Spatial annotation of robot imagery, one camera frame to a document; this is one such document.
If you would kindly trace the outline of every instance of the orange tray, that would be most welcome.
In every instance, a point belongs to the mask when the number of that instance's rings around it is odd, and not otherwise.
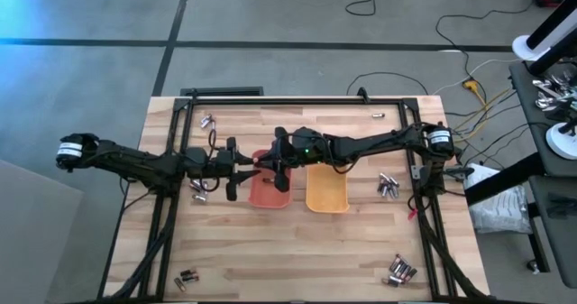
[[[307,207],[317,213],[344,213],[349,209],[346,174],[325,164],[307,167]]]
[[[253,159],[263,155],[266,150],[258,150],[252,154]],[[274,188],[274,183],[264,182],[264,179],[274,181],[275,172],[273,170],[266,170],[262,168],[254,168],[261,170],[261,173],[252,177],[251,195],[249,202],[251,205],[259,208],[279,209],[288,206],[292,202],[291,190],[287,192],[280,192]],[[290,179],[290,169],[285,171],[287,177]]]

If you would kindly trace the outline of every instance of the white cable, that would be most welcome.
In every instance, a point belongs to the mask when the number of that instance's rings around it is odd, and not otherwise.
[[[498,61],[498,62],[513,62],[513,61],[518,61],[518,60],[521,60],[521,59],[516,59],[516,60],[487,60],[487,61],[483,62],[481,65],[477,66],[474,70],[472,70],[472,71],[471,71],[471,75],[472,75],[472,73],[474,73],[477,69],[480,69],[481,67],[483,67],[483,66],[485,66],[485,65],[487,65],[487,64],[489,64],[490,62],[493,62],[493,61]],[[450,88],[450,87],[454,87],[454,86],[456,86],[456,85],[459,85],[459,84],[463,83],[464,81],[466,81],[467,79],[469,79],[469,76],[467,76],[467,77],[463,78],[462,80],[460,80],[460,81],[458,81],[458,82],[455,82],[455,83],[453,83],[453,84],[451,84],[451,85],[448,85],[448,86],[444,86],[444,87],[442,87],[442,88],[439,88],[439,89],[437,89],[435,92],[433,92],[431,95],[434,96],[434,95],[436,95],[437,93],[441,92],[442,90],[444,90],[444,89],[446,89],[446,88]]]

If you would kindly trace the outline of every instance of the cable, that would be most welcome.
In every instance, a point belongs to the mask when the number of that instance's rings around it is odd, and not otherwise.
[[[128,184],[126,185],[126,189],[123,187],[123,177],[120,177],[120,179],[118,180],[118,186],[120,187],[120,191],[123,193],[124,198],[126,198],[128,196],[128,187],[130,186],[131,183],[136,182],[136,180],[126,180],[126,182],[128,182]],[[139,196],[137,199],[131,201],[128,205],[126,205],[122,212],[124,212],[128,207],[134,205],[137,201],[141,200],[142,198],[148,196],[151,194],[151,191],[148,190],[144,195]]]
[[[150,192],[150,191],[147,191],[144,195],[139,196],[137,199],[131,201],[128,205],[124,206],[123,212],[126,211],[126,209],[128,209],[128,207],[134,205],[137,201],[141,200],[142,198],[144,198],[144,197],[146,197],[146,196],[148,196],[148,195],[150,195],[150,194],[151,194],[151,192]]]
[[[424,210],[427,210],[431,207],[431,199],[429,199],[429,197],[427,196],[421,196],[423,198],[427,198],[429,201],[426,203],[425,207],[423,208]],[[407,206],[408,209],[410,209],[411,211],[415,211],[415,208],[411,206],[411,201],[415,199],[415,195],[412,195],[411,197],[408,198],[407,200]]]
[[[205,189],[205,186],[202,183],[202,178],[198,179],[198,182],[200,183],[200,188],[206,192],[213,192],[213,191],[217,190],[218,187],[220,187],[220,178],[216,178],[216,184],[211,189]]]
[[[402,78],[406,78],[406,79],[410,79],[413,82],[416,82],[424,91],[426,95],[429,95],[429,92],[426,90],[425,86],[423,85],[423,83],[421,83],[418,79],[416,78],[411,78],[407,75],[403,75],[403,74],[399,74],[399,73],[395,73],[395,72],[387,72],[387,71],[376,71],[376,72],[372,72],[372,73],[367,73],[367,74],[361,74],[359,76],[357,76],[356,78],[354,78],[353,82],[351,82],[351,84],[349,84],[349,87],[346,89],[346,96],[349,95],[349,91],[351,91],[351,87],[353,86],[354,82],[356,82],[359,78],[364,78],[364,77],[368,77],[370,75],[394,75],[394,76],[398,76],[398,77],[402,77]]]
[[[372,11],[368,12],[368,13],[357,13],[354,11],[349,10],[349,7],[353,6],[353,5],[360,5],[360,4],[365,4],[365,3],[372,3]],[[344,7],[344,10],[348,13],[348,14],[352,14],[352,15],[357,15],[357,16],[372,16],[375,15],[377,13],[377,4],[375,2],[375,0],[361,0],[361,1],[356,1],[356,2],[352,2],[349,3],[347,6]]]
[[[497,104],[500,105],[501,103],[509,100],[511,97],[513,97],[517,92],[513,91],[513,93],[511,93],[510,95],[508,95],[507,97],[505,97],[504,99],[500,100]],[[471,111],[468,114],[457,114],[457,113],[453,113],[453,112],[445,112],[445,115],[458,115],[458,116],[469,116],[469,115],[474,115],[477,114],[479,110],[475,110],[475,111]]]
[[[437,32],[438,35],[440,35],[443,39],[445,39],[446,41],[448,41],[449,43],[451,43],[451,45],[453,45],[453,47],[455,47],[455,49],[457,49],[458,51],[460,51],[461,53],[463,53],[465,55],[465,63],[464,63],[464,70],[465,73],[467,73],[467,75],[469,75],[469,78],[474,79],[474,77],[472,76],[472,73],[469,72],[468,70],[468,65],[469,65],[469,53],[467,53],[466,51],[464,51],[463,49],[459,48],[451,39],[449,39],[447,36],[445,36],[444,34],[442,34],[439,31],[439,24],[441,23],[441,21],[444,18],[457,18],[457,17],[463,17],[463,18],[467,18],[467,19],[473,19],[473,20],[483,20],[484,18],[486,18],[487,16],[489,16],[492,13],[498,13],[498,14],[522,14],[525,11],[527,11],[529,9],[529,7],[531,7],[531,5],[533,4],[533,1],[531,1],[531,3],[529,3],[529,5],[527,5],[527,7],[525,7],[524,9],[520,10],[520,11],[500,11],[500,10],[490,10],[488,11],[485,15],[483,16],[473,16],[473,15],[466,15],[466,14],[446,14],[441,16],[435,25],[435,31]]]
[[[483,66],[485,66],[485,65],[487,65],[487,64],[489,64],[489,63],[491,63],[491,62],[493,62],[493,61],[498,61],[498,62],[513,62],[513,61],[518,61],[518,60],[521,60],[521,59],[516,59],[516,60],[487,60],[487,61],[483,62],[481,65],[477,66],[474,70],[472,70],[472,71],[471,71],[471,75],[472,75],[472,73],[476,72],[477,69],[480,69],[481,67],[483,67]],[[432,95],[434,96],[434,95],[438,94],[439,92],[441,92],[442,90],[444,90],[444,89],[446,89],[446,88],[450,88],[450,87],[457,86],[457,85],[463,83],[464,81],[466,81],[467,79],[469,79],[469,77],[463,78],[463,79],[461,79],[461,80],[459,80],[459,81],[457,81],[457,82],[454,82],[453,84],[450,84],[450,85],[448,85],[448,86],[444,86],[444,87],[442,87],[442,88],[438,88],[435,92],[433,92]]]
[[[463,137],[459,132],[455,131],[454,129],[451,129],[451,132],[452,132],[452,133],[455,133],[455,134],[458,134],[459,136]],[[477,151],[477,152],[479,152],[479,153],[482,153],[481,151],[479,151],[478,148],[476,148],[475,146],[473,146],[473,145],[472,145],[471,143],[469,143],[469,141],[467,141],[466,139],[463,139],[463,142],[467,143],[467,147],[471,147],[473,150],[475,150],[475,151]],[[503,166],[503,164],[501,164],[501,163],[498,162],[497,160],[495,160],[495,159],[491,159],[491,160],[494,161],[495,163],[497,163],[497,164],[501,167],[501,169],[505,169],[505,166]]]
[[[501,97],[502,95],[504,95],[505,93],[509,92],[510,89],[506,88],[504,90],[502,90],[500,93],[498,93],[495,97],[493,97],[491,100],[489,100],[489,102],[487,102],[487,104],[485,106],[488,106],[490,104],[492,104],[493,102],[495,102],[495,100],[497,100],[497,98]],[[478,110],[473,116],[471,116],[469,119],[465,120],[464,122],[460,123],[457,127],[455,127],[454,129],[457,130],[459,128],[461,128],[464,124],[467,124],[468,122],[470,122],[477,114],[481,113],[484,110],[485,107],[481,108],[480,110]]]
[[[488,117],[487,117],[485,120],[483,120],[483,121],[477,122],[477,124],[475,124],[475,125],[472,127],[471,132],[470,132],[470,133],[466,133],[466,134],[470,134],[470,135],[467,137],[467,139],[473,137],[491,118],[493,118],[493,117],[495,117],[495,116],[497,116],[497,115],[500,115],[500,114],[504,113],[505,111],[508,111],[508,110],[511,110],[511,109],[515,109],[515,108],[518,108],[518,107],[520,107],[520,106],[521,106],[521,105],[510,106],[510,107],[508,107],[508,108],[505,108],[505,109],[502,109],[502,110],[498,111],[497,114],[488,116]]]
[[[509,146],[513,141],[515,141],[516,139],[520,138],[527,130],[529,129],[529,127],[523,129],[523,131],[521,132],[521,134],[517,135],[516,137],[511,138],[504,146],[499,147],[492,155],[487,156],[487,159],[485,159],[485,161],[491,159],[493,160],[493,156],[497,155],[497,153],[499,153],[502,149],[506,148],[507,146]]]
[[[501,99],[495,106],[500,105],[501,103],[507,101],[510,97],[514,96],[516,93],[517,93],[517,92],[514,91],[514,92],[511,93],[510,95],[508,95],[508,96],[506,96],[505,98]],[[480,131],[480,129],[487,123],[487,121],[488,121],[489,119],[491,119],[492,117],[494,117],[495,115],[498,115],[498,114],[503,113],[503,112],[505,112],[505,111],[507,111],[507,110],[513,109],[513,108],[515,108],[515,107],[518,107],[518,106],[520,106],[520,105],[512,106],[512,107],[503,109],[503,110],[499,111],[497,114],[492,115],[492,116],[490,116],[490,117],[488,117],[488,118],[485,118],[485,119],[483,120],[483,117],[484,117],[485,115],[487,115],[487,113],[488,113],[490,110],[492,110],[495,106],[492,106],[491,108],[487,109],[487,110],[485,111],[485,113],[479,118],[479,120],[477,121],[477,123],[475,123],[475,124],[472,126],[472,128],[469,129],[469,132],[466,132],[466,130],[460,131],[460,133],[469,134],[469,136],[467,136],[465,139],[469,139],[469,138],[473,137],[477,132]]]
[[[456,196],[464,196],[464,195],[465,195],[465,194],[462,194],[462,193],[460,193],[460,192],[454,192],[454,191],[447,190],[447,189],[444,189],[443,192],[450,193],[450,194],[453,194],[453,195],[456,195]]]
[[[208,153],[208,159],[210,160],[213,157],[213,153],[215,152],[216,144],[216,129],[212,128],[210,133],[208,133],[208,146],[210,146],[210,152]]]
[[[507,97],[501,99],[501,100],[497,103],[497,105],[500,105],[501,103],[507,101],[510,97],[514,96],[515,94],[516,94],[516,92],[514,91],[513,93],[511,93],[511,94],[508,95]],[[470,134],[470,133],[474,130],[474,128],[483,120],[484,116],[485,116],[490,110],[492,110],[495,106],[492,106],[492,107],[490,107],[489,109],[487,109],[487,110],[485,111],[485,113],[484,113],[481,117],[479,117],[479,120],[477,121],[477,123],[475,123],[471,128],[469,128],[469,132],[466,132],[467,129],[463,129],[463,130],[461,130],[461,131],[459,131],[459,132],[460,132],[460,133],[463,133],[463,134]]]
[[[510,132],[505,133],[505,134],[501,135],[500,137],[498,137],[495,141],[493,141],[491,144],[489,144],[489,146],[487,146],[484,150],[479,151],[477,154],[473,155],[471,158],[469,158],[469,160],[467,160],[467,162],[465,163],[464,166],[467,166],[467,164],[469,164],[469,162],[470,162],[472,159],[476,158],[477,156],[479,156],[479,155],[481,155],[481,154],[484,154],[489,148],[491,148],[491,147],[492,147],[495,143],[497,143],[498,141],[502,140],[503,138],[505,138],[506,136],[508,136],[508,135],[510,135],[510,134],[513,134],[517,129],[519,129],[519,128],[523,127],[523,126],[526,126],[526,125],[528,125],[528,124],[543,124],[543,125],[545,125],[545,126],[547,126],[547,127],[550,126],[549,124],[546,124],[546,123],[526,123],[526,124],[519,125],[519,126],[513,128]]]

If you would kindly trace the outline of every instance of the clear plastic bag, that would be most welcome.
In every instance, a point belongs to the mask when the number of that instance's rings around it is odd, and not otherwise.
[[[469,164],[468,167],[474,168],[475,172],[465,180],[466,189],[498,173],[497,170],[477,164]],[[507,189],[494,197],[470,206],[469,212],[473,227],[478,233],[512,231],[529,234],[532,232],[527,212],[527,197],[522,186]]]

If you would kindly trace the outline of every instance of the table leg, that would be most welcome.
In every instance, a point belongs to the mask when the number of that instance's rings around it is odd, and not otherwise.
[[[531,243],[531,249],[533,250],[533,255],[535,256],[535,262],[537,263],[537,268],[540,272],[550,272],[549,263],[547,262],[547,257],[545,251],[543,250],[543,244],[537,233],[537,227],[535,225],[535,217],[539,217],[539,209],[536,203],[530,203],[527,207],[529,214],[529,222],[531,223],[531,229],[533,233],[529,235],[529,243]]]
[[[467,188],[465,190],[467,204],[472,206],[527,181],[531,176],[543,174],[545,174],[545,169],[541,156],[535,152],[494,176]]]

